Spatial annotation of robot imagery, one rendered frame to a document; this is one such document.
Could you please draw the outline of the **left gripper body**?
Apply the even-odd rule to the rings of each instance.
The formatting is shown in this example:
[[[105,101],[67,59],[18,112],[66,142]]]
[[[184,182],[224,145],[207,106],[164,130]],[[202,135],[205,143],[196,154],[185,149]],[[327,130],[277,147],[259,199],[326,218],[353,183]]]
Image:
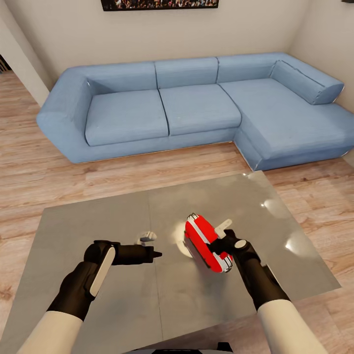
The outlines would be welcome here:
[[[128,245],[130,248],[130,258],[125,265],[140,265],[142,263],[153,263],[154,247],[141,245]]]

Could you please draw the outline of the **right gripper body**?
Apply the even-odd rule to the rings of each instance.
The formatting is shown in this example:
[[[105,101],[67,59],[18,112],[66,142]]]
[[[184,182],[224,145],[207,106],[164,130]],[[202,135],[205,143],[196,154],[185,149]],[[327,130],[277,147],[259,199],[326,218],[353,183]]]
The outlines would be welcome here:
[[[225,234],[226,236],[224,238],[217,238],[210,244],[214,250],[213,252],[215,252],[217,255],[220,255],[223,251],[226,251],[225,246],[229,239],[236,238],[233,230],[228,230]]]

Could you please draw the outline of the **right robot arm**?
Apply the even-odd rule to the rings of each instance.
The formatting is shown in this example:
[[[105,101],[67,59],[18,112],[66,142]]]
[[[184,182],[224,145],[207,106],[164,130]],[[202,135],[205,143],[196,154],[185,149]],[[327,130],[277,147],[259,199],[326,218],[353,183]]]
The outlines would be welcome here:
[[[321,345],[285,291],[269,265],[261,259],[251,243],[237,238],[228,219],[215,227],[218,238],[206,243],[211,253],[231,254],[261,320],[270,354],[329,354]]]

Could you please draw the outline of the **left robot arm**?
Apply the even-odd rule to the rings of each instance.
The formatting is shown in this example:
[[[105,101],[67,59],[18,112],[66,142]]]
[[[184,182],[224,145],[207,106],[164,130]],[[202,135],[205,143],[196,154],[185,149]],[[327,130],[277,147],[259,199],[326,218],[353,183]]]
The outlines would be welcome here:
[[[153,263],[163,254],[145,242],[156,238],[154,232],[144,232],[137,235],[134,245],[95,240],[87,248],[84,262],[65,277],[59,294],[16,354],[71,354],[110,266]]]

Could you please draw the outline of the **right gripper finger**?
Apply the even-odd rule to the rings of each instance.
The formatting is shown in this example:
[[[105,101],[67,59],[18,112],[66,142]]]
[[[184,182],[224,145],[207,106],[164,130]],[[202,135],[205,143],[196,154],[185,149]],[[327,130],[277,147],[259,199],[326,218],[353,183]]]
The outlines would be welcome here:
[[[206,246],[208,247],[209,251],[211,253],[213,253],[214,250],[213,250],[212,246],[209,243],[206,243]]]

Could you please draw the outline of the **radio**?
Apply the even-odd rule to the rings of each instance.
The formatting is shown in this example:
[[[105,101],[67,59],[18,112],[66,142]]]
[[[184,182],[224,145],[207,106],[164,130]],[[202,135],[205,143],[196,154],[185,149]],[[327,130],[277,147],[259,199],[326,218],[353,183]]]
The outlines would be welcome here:
[[[215,252],[211,253],[206,246],[206,243],[211,244],[218,238],[212,225],[201,215],[191,214],[187,219],[185,235],[190,239],[208,269],[210,268],[214,272],[229,272],[232,269],[232,255],[226,251],[220,255]]]

